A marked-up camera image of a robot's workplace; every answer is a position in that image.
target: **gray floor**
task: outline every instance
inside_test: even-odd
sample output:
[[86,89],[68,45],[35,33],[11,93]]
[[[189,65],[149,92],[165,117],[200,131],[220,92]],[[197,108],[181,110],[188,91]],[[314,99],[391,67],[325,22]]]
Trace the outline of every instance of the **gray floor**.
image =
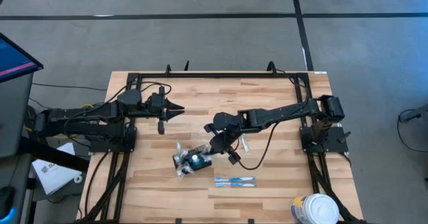
[[[304,13],[428,12],[428,0],[300,0]],[[4,0],[0,15],[294,12],[292,0]],[[346,112],[352,171],[367,220],[426,223],[427,154],[407,150],[397,114],[428,103],[428,19],[305,19],[315,70],[327,71]],[[295,19],[0,21],[44,63],[34,82],[105,88],[113,70],[305,70]],[[100,102],[102,92],[34,86],[50,107]],[[420,121],[402,125],[428,150]],[[36,223],[72,221],[78,197],[37,206]]]

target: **monitor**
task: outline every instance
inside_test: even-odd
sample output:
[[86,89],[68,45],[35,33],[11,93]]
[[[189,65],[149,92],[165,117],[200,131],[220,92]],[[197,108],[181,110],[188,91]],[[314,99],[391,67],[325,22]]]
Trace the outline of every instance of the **monitor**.
[[0,33],[0,83],[41,69],[40,62]]

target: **wooden table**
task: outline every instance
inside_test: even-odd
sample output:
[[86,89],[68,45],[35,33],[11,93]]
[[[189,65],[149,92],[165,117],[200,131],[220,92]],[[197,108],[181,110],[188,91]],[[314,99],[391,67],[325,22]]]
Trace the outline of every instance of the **wooden table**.
[[[128,72],[112,73],[106,99],[125,85],[127,75]],[[325,73],[309,72],[309,77],[314,98],[331,94]],[[244,170],[238,164],[231,165],[226,154],[218,154],[212,166],[179,181],[171,158],[177,152],[177,140],[183,148],[207,144],[213,134],[207,134],[203,126],[212,122],[217,112],[236,114],[238,110],[248,108],[270,109],[295,104],[295,88],[288,79],[143,80],[170,84],[173,91],[168,98],[184,106],[186,112],[165,123],[165,135],[157,133],[157,119],[137,119],[138,138],[130,155],[121,223],[173,223],[176,218],[182,218],[183,223],[247,223],[248,219],[255,219],[256,223],[295,223],[290,213],[290,201],[299,195],[312,194],[307,156],[302,151],[298,134],[299,120],[278,125],[264,162],[255,171]],[[151,92],[157,92],[157,87],[143,92],[143,100]],[[270,129],[246,135],[249,154],[245,154],[242,145],[238,148],[244,165],[255,166],[259,162],[269,134]],[[91,158],[88,177],[92,176],[102,155],[95,154]],[[362,218],[349,163],[339,154],[329,153],[326,158],[332,188],[350,212]],[[111,154],[96,173],[89,207],[95,205],[105,190],[110,160]],[[257,178],[257,187],[218,188],[214,184],[214,177],[247,176]],[[86,179],[80,202],[82,210],[89,179]],[[113,216],[115,200],[113,193],[109,218]]]

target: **cable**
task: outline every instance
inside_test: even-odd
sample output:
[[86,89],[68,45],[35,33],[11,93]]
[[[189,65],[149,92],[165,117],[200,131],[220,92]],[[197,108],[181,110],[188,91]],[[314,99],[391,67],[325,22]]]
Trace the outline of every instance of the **cable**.
[[[74,196],[74,197],[78,197],[78,196],[80,196],[82,193],[80,193],[80,194],[71,194],[72,196]],[[47,201],[49,201],[50,203],[52,203],[52,204],[60,204],[63,200],[65,200],[68,196],[70,196],[70,195],[65,195],[65,196],[62,196],[62,198],[61,198],[61,200],[59,200],[59,201],[51,201],[49,198],[47,199]]]
[[91,104],[84,104],[84,105],[80,106],[80,108],[83,108],[83,107],[91,107],[91,108],[93,108],[94,106],[91,105]]
[[401,115],[403,115],[405,112],[412,111],[412,110],[415,110],[415,109],[403,110],[403,111],[399,114],[399,117],[398,117],[398,119],[397,119],[397,133],[399,134],[399,138],[400,138],[400,140],[401,140],[401,143],[403,143],[403,144],[404,144],[404,146],[406,146],[409,150],[413,150],[413,151],[416,151],[416,152],[424,152],[424,153],[427,153],[427,152],[428,152],[428,150],[417,150],[417,149],[411,148],[410,146],[408,146],[408,145],[404,142],[403,137],[401,137],[400,128],[399,128],[399,126],[400,126],[400,118],[401,118]]
[[75,138],[73,138],[73,137],[71,137],[71,136],[68,136],[68,135],[67,135],[67,137],[68,137],[70,140],[73,140],[75,143],[80,144],[81,146],[88,147],[90,150],[92,150],[92,148],[91,148],[91,146],[90,146],[90,145],[87,145],[87,144],[84,144],[84,143],[82,143],[82,142],[80,142],[80,141],[77,141]]
[[[285,71],[283,71],[283,70],[279,70],[279,69],[277,69],[276,71],[280,71],[280,72],[282,72],[282,73],[286,73]],[[291,114],[294,114],[294,113],[296,113],[297,111],[300,111],[300,110],[303,110],[305,107],[306,107],[306,105],[308,104],[308,102],[309,102],[309,89],[308,89],[308,87],[305,85],[301,85],[301,84],[298,84],[298,83],[295,83],[295,81],[293,80],[293,78],[290,76],[290,77],[288,77],[288,79],[289,79],[289,81],[293,84],[293,85],[295,85],[295,86],[299,86],[299,87],[302,87],[302,88],[305,88],[305,93],[306,93],[306,96],[305,96],[305,101],[304,101],[304,105],[300,108],[300,109],[298,109],[298,110],[296,110],[296,111],[294,111],[294,112],[292,112]]]
[[98,168],[100,167],[101,162],[106,158],[106,156],[107,156],[108,153],[109,152],[106,152],[101,157],[100,161],[98,161],[98,164],[95,166],[94,173],[92,173],[91,179],[89,180],[88,190],[86,191],[86,198],[85,198],[85,215],[88,214],[88,197],[89,197],[89,192],[90,192],[90,189],[91,189],[92,181],[94,180],[96,171],[98,171]]
[[159,83],[159,82],[150,82],[150,81],[146,81],[145,83],[152,83],[152,84],[143,88],[140,92],[143,92],[143,91],[147,90],[148,88],[150,88],[151,86],[154,86],[154,85],[168,86],[169,90],[168,90],[168,92],[165,93],[165,95],[169,94],[171,92],[171,90],[173,89],[173,87],[171,87],[169,84],[164,84],[164,83]]
[[79,219],[82,219],[83,214],[82,214],[82,210],[80,209],[80,205],[78,205],[78,211],[79,211],[79,215],[80,215]]
[[85,89],[85,90],[107,91],[106,89],[91,88],[91,87],[85,87],[85,86],[59,86],[59,85],[53,85],[53,84],[38,84],[38,83],[34,83],[34,82],[33,82],[33,85],[55,87],[55,88],[80,88],[80,89]]
[[[72,138],[75,138],[75,137],[77,137],[77,136],[79,136],[78,134],[75,134],[75,135],[73,135],[73,136],[71,136]],[[53,136],[52,138],[59,138],[59,139],[68,139],[69,137],[68,136]]]
[[32,129],[30,129],[30,128],[26,127],[25,125],[24,125],[24,130],[26,130],[26,131],[28,131],[28,132],[33,132],[33,130],[32,130]]
[[257,166],[255,166],[255,167],[253,167],[253,168],[248,168],[248,167],[244,166],[244,165],[241,163],[241,161],[239,160],[239,161],[238,161],[238,163],[242,166],[242,168],[244,168],[245,170],[249,170],[249,171],[252,171],[252,170],[255,170],[255,169],[259,168],[259,166],[260,166],[260,165],[261,165],[261,163],[263,162],[263,159],[265,158],[266,152],[268,151],[268,148],[269,148],[269,145],[270,145],[270,140],[272,139],[272,135],[274,134],[274,130],[275,130],[275,128],[276,128],[276,126],[277,126],[278,124],[279,124],[279,123],[276,123],[276,124],[274,125],[274,127],[272,128],[272,130],[270,131],[269,140],[267,140],[267,144],[266,144],[265,152],[264,152],[264,153],[263,153],[263,155],[261,156],[259,164],[257,164]]
[[236,151],[239,147],[239,138],[238,138],[238,144],[236,145],[236,147],[233,149],[233,151]]
[[339,152],[339,154],[341,155],[341,156],[343,156],[348,162],[349,162],[349,166],[351,166],[352,167],[352,162],[350,161],[350,159],[349,159],[349,157],[348,157],[348,155],[346,155],[344,152]]
[[17,161],[16,161],[16,163],[15,163],[15,168],[13,169],[13,173],[12,173],[11,179],[9,180],[8,187],[10,187],[10,186],[11,186],[11,184],[12,184],[12,180],[13,180],[13,177],[15,176],[15,172],[16,172],[16,169],[17,169],[17,167],[18,167],[19,160],[21,160],[21,156],[19,156],[19,157],[18,157],[18,160],[17,160]]
[[50,107],[44,106],[43,104],[40,104],[40,102],[38,102],[37,100],[32,99],[31,97],[28,97],[31,101],[35,102],[36,104],[38,104],[39,106],[41,106],[42,108],[45,109],[51,109]]

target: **plastic packaging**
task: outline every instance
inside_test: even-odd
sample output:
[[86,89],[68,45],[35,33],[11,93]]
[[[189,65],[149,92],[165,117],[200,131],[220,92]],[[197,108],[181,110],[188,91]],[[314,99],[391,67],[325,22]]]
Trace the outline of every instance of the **plastic packaging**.
[[195,170],[203,168],[204,164],[207,164],[207,162],[211,165],[213,157],[207,154],[209,150],[210,146],[207,144],[191,150],[183,149],[181,148],[180,142],[177,141],[177,154],[175,154],[173,158],[179,180],[183,179],[185,175],[193,174]]
[[291,211],[293,217],[303,224],[336,224],[339,219],[337,204],[324,194],[294,198]]

